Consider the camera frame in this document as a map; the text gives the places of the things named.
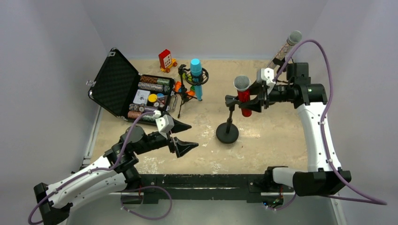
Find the silver glitter microphone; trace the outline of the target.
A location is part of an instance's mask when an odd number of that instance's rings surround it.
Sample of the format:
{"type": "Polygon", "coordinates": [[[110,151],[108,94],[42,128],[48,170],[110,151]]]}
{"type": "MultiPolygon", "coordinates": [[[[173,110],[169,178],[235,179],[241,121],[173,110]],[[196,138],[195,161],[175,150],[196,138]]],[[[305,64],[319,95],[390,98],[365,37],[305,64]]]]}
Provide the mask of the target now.
{"type": "Polygon", "coordinates": [[[282,45],[282,47],[280,48],[280,50],[276,53],[276,55],[274,56],[274,58],[278,58],[280,60],[282,60],[283,58],[285,58],[287,56],[287,54],[290,52],[290,50],[293,48],[293,46],[295,46],[296,44],[298,44],[302,39],[302,33],[299,30],[294,30],[292,31],[288,37],[286,42],[282,45]]]}

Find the tripod shock-mount mic stand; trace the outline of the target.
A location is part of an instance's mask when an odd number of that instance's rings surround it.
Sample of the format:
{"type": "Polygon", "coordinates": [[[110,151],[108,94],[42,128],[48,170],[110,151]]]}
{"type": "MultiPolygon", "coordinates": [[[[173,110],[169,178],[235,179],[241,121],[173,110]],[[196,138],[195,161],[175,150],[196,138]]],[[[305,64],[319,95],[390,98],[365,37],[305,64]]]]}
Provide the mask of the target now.
{"type": "Polygon", "coordinates": [[[192,100],[192,99],[196,99],[196,100],[197,100],[196,96],[193,96],[193,95],[188,94],[189,91],[188,91],[188,89],[185,87],[184,81],[185,81],[186,83],[188,83],[189,85],[191,85],[191,86],[200,85],[200,84],[201,84],[201,85],[204,85],[205,83],[207,83],[207,81],[208,81],[208,79],[209,79],[209,73],[208,73],[208,71],[207,71],[205,68],[202,68],[202,78],[200,79],[200,82],[195,83],[195,82],[192,80],[190,68],[186,68],[186,65],[185,65],[185,64],[181,64],[181,65],[178,67],[178,74],[179,74],[179,76],[180,76],[180,83],[181,83],[180,88],[177,89],[177,91],[176,91],[176,94],[179,94],[180,97],[181,97],[180,108],[179,108],[179,112],[178,112],[178,116],[177,116],[177,118],[179,119],[180,116],[181,116],[181,109],[182,109],[182,106],[183,106],[185,103],[187,103],[187,102],[189,102],[190,100],[192,100]]]}

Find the black base frame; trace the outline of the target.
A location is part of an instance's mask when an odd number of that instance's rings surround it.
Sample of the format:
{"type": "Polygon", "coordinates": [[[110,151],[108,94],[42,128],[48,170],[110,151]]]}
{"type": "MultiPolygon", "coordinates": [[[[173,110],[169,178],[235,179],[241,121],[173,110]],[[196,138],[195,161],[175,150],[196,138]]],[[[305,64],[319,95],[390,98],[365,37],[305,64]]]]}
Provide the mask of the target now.
{"type": "Polygon", "coordinates": [[[144,203],[173,200],[226,200],[260,203],[282,191],[292,193],[291,184],[278,184],[271,174],[133,174],[108,177],[94,172],[63,187],[53,202],[83,205],[113,192],[136,192],[144,203]]]}

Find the black round-base mic stand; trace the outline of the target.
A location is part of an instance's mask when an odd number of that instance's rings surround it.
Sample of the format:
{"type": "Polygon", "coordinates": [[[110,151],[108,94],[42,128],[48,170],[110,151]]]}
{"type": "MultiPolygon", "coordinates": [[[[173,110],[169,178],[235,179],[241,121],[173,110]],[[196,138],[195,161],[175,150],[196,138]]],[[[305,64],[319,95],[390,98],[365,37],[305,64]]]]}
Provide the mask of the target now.
{"type": "MultiPolygon", "coordinates": [[[[278,59],[278,58],[274,58],[268,65],[268,68],[271,69],[275,69],[276,66],[279,66],[279,68],[277,69],[276,73],[278,74],[281,71],[281,68],[283,66],[283,64],[285,63],[285,58],[283,58],[282,60],[278,59]]],[[[289,63],[287,64],[287,66],[283,69],[283,72],[286,73],[286,79],[290,79],[292,77],[291,74],[289,74],[289,71],[287,70],[289,66],[289,63]]]]}

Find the red toy block house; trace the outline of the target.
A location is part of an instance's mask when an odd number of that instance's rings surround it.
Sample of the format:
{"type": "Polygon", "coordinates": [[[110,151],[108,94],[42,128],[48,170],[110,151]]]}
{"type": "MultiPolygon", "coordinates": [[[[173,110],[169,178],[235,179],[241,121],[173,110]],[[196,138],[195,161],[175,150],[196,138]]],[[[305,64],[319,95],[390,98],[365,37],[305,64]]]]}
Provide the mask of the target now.
{"type": "Polygon", "coordinates": [[[159,55],[160,69],[164,73],[169,73],[172,67],[177,66],[177,61],[172,57],[170,50],[165,49],[159,55]]]}

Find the red glitter microphone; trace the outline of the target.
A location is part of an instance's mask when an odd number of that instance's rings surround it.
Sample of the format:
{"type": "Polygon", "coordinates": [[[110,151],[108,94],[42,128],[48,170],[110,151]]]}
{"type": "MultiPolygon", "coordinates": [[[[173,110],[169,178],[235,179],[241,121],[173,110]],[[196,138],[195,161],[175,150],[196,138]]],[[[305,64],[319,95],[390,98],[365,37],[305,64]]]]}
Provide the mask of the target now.
{"type": "Polygon", "coordinates": [[[237,96],[240,102],[245,103],[250,101],[251,81],[249,77],[245,75],[239,75],[234,79],[234,87],[237,90],[237,96]]]}

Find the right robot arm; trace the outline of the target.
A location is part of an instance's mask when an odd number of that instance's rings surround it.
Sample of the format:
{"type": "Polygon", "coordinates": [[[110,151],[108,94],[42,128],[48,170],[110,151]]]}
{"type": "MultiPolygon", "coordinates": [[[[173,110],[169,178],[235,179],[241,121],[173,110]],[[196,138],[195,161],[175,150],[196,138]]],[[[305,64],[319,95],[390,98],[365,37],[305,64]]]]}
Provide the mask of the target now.
{"type": "Polygon", "coordinates": [[[251,82],[245,75],[234,80],[239,107],[261,112],[270,103],[290,102],[302,124],[307,148],[307,171],[286,166],[269,167],[267,183],[282,184],[294,189],[298,196],[331,196],[351,181],[350,171],[343,170],[335,153],[327,118],[331,102],[322,84],[311,82],[307,63],[287,65],[287,84],[273,81],[274,71],[263,68],[258,80],[251,82]]]}

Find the tall black mic stand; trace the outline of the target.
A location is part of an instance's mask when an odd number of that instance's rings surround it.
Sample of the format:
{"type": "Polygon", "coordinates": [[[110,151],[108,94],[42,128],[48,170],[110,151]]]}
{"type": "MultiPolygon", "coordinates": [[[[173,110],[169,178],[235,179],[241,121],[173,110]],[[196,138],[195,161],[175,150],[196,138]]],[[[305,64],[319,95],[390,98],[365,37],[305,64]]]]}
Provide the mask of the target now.
{"type": "Polygon", "coordinates": [[[225,104],[229,108],[229,116],[225,123],[220,124],[216,129],[217,139],[224,144],[232,144],[239,137],[239,130],[233,124],[233,112],[235,110],[235,105],[240,105],[238,97],[226,95],[225,104]]]}

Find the blue toy microphone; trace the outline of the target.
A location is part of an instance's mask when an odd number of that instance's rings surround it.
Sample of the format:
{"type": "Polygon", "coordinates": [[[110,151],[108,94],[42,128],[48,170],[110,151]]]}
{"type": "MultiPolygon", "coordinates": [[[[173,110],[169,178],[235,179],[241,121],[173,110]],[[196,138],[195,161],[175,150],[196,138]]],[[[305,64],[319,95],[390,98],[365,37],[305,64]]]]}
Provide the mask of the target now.
{"type": "MultiPolygon", "coordinates": [[[[191,70],[191,76],[192,80],[195,83],[200,82],[200,79],[202,78],[202,66],[201,62],[199,59],[192,59],[190,62],[190,70],[191,70]]],[[[196,98],[198,101],[202,101],[202,87],[200,85],[195,85],[195,94],[196,98]]]]}

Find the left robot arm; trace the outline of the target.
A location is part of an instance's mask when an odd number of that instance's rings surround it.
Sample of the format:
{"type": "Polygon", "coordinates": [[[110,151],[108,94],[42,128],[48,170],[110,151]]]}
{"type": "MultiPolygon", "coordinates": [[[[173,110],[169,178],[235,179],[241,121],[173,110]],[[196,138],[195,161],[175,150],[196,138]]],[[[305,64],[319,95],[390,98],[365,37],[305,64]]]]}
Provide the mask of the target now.
{"type": "Polygon", "coordinates": [[[158,130],[146,134],[136,122],[120,136],[111,149],[92,164],[54,184],[39,183],[34,187],[37,205],[44,225],[58,225],[65,221],[73,209],[98,197],[127,188],[142,188],[142,178],[135,168],[137,155],[168,147],[171,153],[182,157],[196,142],[184,142],[172,134],[191,129],[192,126],[169,115],[156,119],[158,130]]]}

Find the black poker chip case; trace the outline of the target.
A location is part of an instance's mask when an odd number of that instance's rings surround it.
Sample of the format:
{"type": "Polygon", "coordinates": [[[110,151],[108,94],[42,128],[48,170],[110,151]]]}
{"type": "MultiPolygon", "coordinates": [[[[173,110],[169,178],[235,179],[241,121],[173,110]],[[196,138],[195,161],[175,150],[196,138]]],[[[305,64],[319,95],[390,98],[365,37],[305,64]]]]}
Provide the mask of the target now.
{"type": "Polygon", "coordinates": [[[88,97],[109,113],[132,122],[145,112],[168,112],[175,80],[140,73],[117,49],[112,48],[96,78],[88,81],[88,97]]]}

